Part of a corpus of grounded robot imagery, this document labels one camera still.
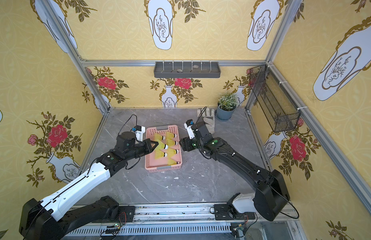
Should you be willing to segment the yellow shuttlecock four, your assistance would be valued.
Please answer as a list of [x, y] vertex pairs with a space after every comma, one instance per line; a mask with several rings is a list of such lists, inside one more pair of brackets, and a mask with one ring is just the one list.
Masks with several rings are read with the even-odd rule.
[[168, 149], [168, 145], [162, 143], [162, 142], [159, 142], [159, 146], [156, 148], [156, 151], [159, 151], [159, 150], [167, 150]]

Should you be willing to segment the yellow shuttlecock one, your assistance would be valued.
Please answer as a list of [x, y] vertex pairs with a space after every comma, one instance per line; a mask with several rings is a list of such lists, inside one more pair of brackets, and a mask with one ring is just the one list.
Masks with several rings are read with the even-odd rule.
[[154, 134], [154, 141], [156, 141], [156, 142], [159, 142], [159, 141], [163, 142], [165, 139], [166, 139], [165, 136], [162, 136], [160, 134]]

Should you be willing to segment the yellow shuttlecock six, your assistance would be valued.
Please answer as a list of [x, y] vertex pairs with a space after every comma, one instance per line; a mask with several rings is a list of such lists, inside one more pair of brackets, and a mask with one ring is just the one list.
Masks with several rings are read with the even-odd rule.
[[155, 151], [155, 160], [166, 158], [167, 156], [168, 154], [163, 151]]

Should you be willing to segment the yellow shuttlecock three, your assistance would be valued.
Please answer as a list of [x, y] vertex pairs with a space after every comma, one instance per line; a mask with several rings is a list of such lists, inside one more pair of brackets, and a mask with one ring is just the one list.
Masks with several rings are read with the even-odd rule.
[[171, 139], [167, 139], [166, 140], [166, 144], [169, 146], [169, 147], [172, 147], [172, 146], [175, 146], [177, 144], [176, 141], [174, 140], [171, 140]]

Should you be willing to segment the yellow shuttlecock two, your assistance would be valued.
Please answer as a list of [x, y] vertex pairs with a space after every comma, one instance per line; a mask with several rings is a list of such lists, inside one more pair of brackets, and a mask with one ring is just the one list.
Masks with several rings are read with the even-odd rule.
[[165, 135], [166, 140], [174, 140], [177, 138], [177, 136], [178, 136], [177, 134], [174, 134], [171, 132], [166, 132], [166, 135]]

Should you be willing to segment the yellow shuttlecock five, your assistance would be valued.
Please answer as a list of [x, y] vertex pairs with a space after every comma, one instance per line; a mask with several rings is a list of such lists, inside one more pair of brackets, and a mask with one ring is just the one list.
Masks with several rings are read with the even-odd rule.
[[179, 151], [176, 149], [167, 149], [167, 157], [172, 158], [175, 156]]

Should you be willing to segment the pink plastic storage basket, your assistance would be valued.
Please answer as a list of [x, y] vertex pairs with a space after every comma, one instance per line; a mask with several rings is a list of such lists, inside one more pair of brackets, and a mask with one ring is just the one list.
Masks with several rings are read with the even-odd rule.
[[145, 169], [148, 172], [163, 172], [182, 167], [183, 160], [178, 126], [168, 125], [147, 128], [146, 138], [159, 143], [151, 154], [145, 156]]

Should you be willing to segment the yellow shuttlecock seven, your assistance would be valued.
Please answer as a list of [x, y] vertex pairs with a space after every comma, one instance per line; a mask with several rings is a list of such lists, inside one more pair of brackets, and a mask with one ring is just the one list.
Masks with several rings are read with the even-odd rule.
[[177, 164], [178, 164], [177, 161], [174, 161], [172, 159], [168, 159], [168, 166], [177, 165]]

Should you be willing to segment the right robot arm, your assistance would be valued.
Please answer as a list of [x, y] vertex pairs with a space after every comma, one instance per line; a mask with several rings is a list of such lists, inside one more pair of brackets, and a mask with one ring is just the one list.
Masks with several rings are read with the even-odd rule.
[[206, 159], [228, 166], [254, 190], [252, 194], [235, 194], [227, 202], [231, 214], [258, 213], [273, 221], [290, 201], [284, 178], [277, 170], [266, 170], [243, 157], [222, 138], [214, 138], [205, 122], [188, 120], [184, 124], [188, 137], [180, 140], [185, 152], [199, 150]]

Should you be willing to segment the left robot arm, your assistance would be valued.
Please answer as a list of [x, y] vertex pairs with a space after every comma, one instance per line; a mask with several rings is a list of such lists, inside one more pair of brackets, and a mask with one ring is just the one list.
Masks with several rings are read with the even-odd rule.
[[60, 240], [71, 231], [97, 220], [114, 220], [119, 203], [105, 196], [72, 210], [81, 198], [125, 168], [129, 160], [164, 146], [161, 141], [137, 141], [133, 132], [117, 136], [115, 147], [96, 158], [90, 168], [69, 184], [40, 201], [31, 199], [22, 209], [19, 232], [26, 240]]

